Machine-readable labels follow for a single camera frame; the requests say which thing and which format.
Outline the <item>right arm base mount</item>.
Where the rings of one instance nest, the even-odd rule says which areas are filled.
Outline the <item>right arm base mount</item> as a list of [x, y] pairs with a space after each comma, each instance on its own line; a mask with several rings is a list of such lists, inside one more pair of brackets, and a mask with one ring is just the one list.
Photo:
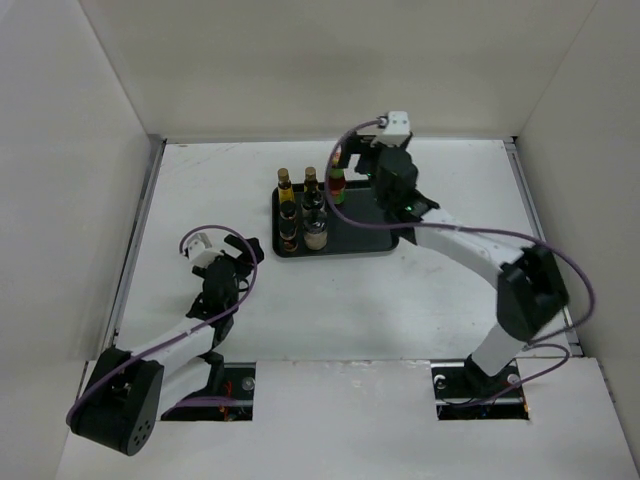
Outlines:
[[495, 397], [520, 380], [512, 363], [484, 386], [474, 386], [458, 365], [436, 365], [432, 370], [435, 410], [440, 421], [528, 420], [521, 387]]

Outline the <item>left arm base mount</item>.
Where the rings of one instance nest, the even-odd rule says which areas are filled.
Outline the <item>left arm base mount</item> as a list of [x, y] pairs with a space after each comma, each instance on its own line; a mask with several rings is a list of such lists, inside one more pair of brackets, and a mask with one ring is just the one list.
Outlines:
[[158, 419], [168, 422], [241, 422], [253, 419], [254, 363], [226, 363], [216, 352], [181, 368], [161, 394]]

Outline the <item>yellow-label oil bottle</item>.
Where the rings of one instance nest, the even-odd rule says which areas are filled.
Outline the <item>yellow-label oil bottle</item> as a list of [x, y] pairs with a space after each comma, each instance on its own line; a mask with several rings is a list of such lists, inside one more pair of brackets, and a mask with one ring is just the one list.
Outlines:
[[316, 175], [316, 169], [314, 167], [306, 167], [305, 168], [305, 179], [304, 179], [304, 188], [303, 188], [303, 195], [306, 192], [311, 192], [312, 194], [316, 193], [316, 192], [320, 192], [319, 190], [319, 185], [318, 185], [318, 180], [317, 180], [317, 175]]
[[278, 200], [279, 204], [284, 202], [295, 202], [295, 195], [293, 192], [292, 182], [289, 176], [289, 171], [286, 168], [279, 168], [277, 171], [278, 177]]

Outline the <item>black-cap spice jar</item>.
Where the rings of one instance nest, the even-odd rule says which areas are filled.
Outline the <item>black-cap spice jar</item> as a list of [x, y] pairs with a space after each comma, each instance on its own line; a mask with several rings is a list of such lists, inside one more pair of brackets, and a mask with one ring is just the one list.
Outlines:
[[279, 222], [296, 224], [297, 207], [294, 201], [286, 200], [279, 205]]
[[297, 250], [297, 226], [293, 221], [283, 221], [279, 225], [279, 235], [285, 252], [291, 253]]

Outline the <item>green-label chili sauce bottle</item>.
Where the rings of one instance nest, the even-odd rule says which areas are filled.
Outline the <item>green-label chili sauce bottle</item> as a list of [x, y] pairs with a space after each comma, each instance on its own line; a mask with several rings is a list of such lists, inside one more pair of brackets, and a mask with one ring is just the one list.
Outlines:
[[333, 155], [329, 171], [329, 193], [336, 205], [341, 205], [345, 201], [346, 178], [344, 170], [338, 167], [340, 154], [341, 150], [338, 149]]

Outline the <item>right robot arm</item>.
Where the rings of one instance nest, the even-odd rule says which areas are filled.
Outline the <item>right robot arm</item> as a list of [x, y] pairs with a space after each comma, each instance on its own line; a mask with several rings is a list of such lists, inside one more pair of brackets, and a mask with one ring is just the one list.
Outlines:
[[551, 249], [535, 238], [516, 248], [455, 220], [417, 189], [418, 169], [408, 143], [386, 143], [374, 135], [349, 134], [332, 164], [348, 166], [369, 179], [384, 216], [379, 229], [442, 254], [485, 280], [496, 292], [496, 322], [464, 363], [464, 384], [473, 394], [489, 394], [500, 374], [568, 304], [569, 294]]

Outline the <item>white shaker black lid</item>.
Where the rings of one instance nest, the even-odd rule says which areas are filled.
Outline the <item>white shaker black lid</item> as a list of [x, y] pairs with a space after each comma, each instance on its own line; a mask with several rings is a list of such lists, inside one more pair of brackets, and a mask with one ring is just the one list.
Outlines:
[[302, 215], [308, 218], [312, 214], [325, 212], [325, 199], [322, 193], [306, 192], [301, 201]]
[[328, 220], [324, 211], [313, 210], [303, 218], [303, 238], [313, 251], [322, 250], [327, 245]]

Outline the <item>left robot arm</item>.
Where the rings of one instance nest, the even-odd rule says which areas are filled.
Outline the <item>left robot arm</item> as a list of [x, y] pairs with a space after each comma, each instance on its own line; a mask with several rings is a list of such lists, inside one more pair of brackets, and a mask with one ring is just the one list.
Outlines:
[[167, 333], [130, 350], [112, 346], [95, 363], [71, 407], [71, 432], [126, 456], [147, 443], [157, 421], [193, 417], [205, 410], [226, 418], [250, 404], [241, 383], [229, 379], [217, 347], [256, 281], [264, 251], [257, 238], [227, 229], [217, 248], [203, 228], [180, 249], [202, 287], [185, 316]]

